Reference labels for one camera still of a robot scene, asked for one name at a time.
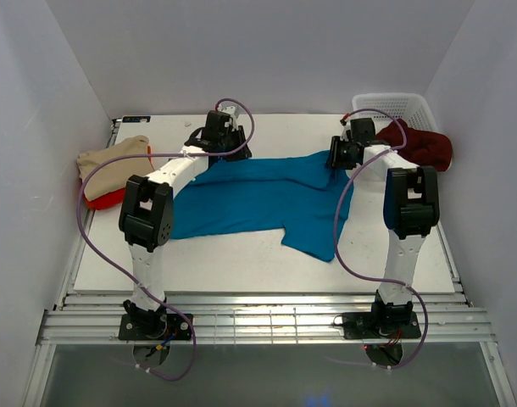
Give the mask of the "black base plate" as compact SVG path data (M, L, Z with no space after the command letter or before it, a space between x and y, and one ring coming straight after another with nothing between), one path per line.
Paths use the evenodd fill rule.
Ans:
M160 341L171 337L176 341L192 339L190 324L180 315L167 314L152 318L122 316L117 338L121 341Z
M340 315L341 321L333 326L343 329L345 339L418 339L421 338L417 314L407 321L380 321L371 312L350 312Z

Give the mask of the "aluminium rail frame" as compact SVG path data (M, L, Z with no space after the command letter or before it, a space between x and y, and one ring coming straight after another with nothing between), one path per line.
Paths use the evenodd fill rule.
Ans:
M45 312L25 389L25 406L38 406L57 347L63 344L116 344L124 313L123 293L69 293ZM201 345L322 344L342 342L332 323L345 311L369 308L369 294L213 295L176 294L170 302L194 315ZM424 296L428 343L477 343L502 406L516 404L498 352L496 336L483 308L467 301L460 285L454 293Z

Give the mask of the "dark red t shirt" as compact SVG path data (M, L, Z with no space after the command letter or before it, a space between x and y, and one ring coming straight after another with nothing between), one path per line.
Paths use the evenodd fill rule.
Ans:
M410 127L404 120L397 123L406 134L405 147L398 151L414 164L433 166L436 171L447 171L453 159L453 146L448 137L434 131L422 131Z

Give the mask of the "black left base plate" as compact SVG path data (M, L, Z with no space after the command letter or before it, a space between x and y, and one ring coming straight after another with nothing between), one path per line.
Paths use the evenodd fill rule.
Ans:
M171 337L176 341L192 339L190 324L180 315L167 314L152 318L122 316L117 338L121 341L160 341Z

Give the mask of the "orange folded t shirt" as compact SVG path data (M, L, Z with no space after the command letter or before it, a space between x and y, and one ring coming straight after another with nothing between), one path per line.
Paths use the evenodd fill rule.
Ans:
M85 199L85 203L88 209L104 210L112 208L117 204L121 204L124 200L124 196L125 189L121 188L117 191L108 192L93 200Z

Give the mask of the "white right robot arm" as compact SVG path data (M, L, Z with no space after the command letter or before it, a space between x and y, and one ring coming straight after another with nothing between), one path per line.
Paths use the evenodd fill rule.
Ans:
M383 220L388 230L384 276L368 312L342 314L346 339L420 337L413 311L414 272L426 237L439 221L437 173L404 159L375 137L371 118L343 119L326 161L334 170L369 169L385 182Z

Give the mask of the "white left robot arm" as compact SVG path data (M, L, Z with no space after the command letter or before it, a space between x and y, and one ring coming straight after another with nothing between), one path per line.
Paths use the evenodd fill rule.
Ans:
M205 125L189 136L179 156L126 183L119 227L137 283L124 308L130 323L148 338L161 337L167 328L166 308L160 304L165 301L162 260L174 225L175 197L219 159L252 157L238 115L234 105L209 111Z

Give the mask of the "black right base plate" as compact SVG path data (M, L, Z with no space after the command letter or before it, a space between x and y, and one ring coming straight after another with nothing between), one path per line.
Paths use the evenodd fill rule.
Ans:
M371 312L350 312L340 315L341 321L333 326L343 329L345 339L418 339L421 338L417 314L407 321L380 321Z

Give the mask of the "white plastic basket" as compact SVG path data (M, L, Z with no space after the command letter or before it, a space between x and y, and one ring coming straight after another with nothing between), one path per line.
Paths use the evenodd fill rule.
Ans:
M415 93L367 93L353 97L353 109L359 118L375 122L376 137L392 147L400 145L402 134L393 120L402 119L410 127L440 133L424 97Z

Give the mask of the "blue t shirt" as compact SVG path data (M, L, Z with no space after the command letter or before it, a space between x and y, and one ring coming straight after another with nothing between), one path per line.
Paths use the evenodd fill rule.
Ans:
M214 164L175 197L172 239L282 229L282 245L331 262L353 189L328 155Z

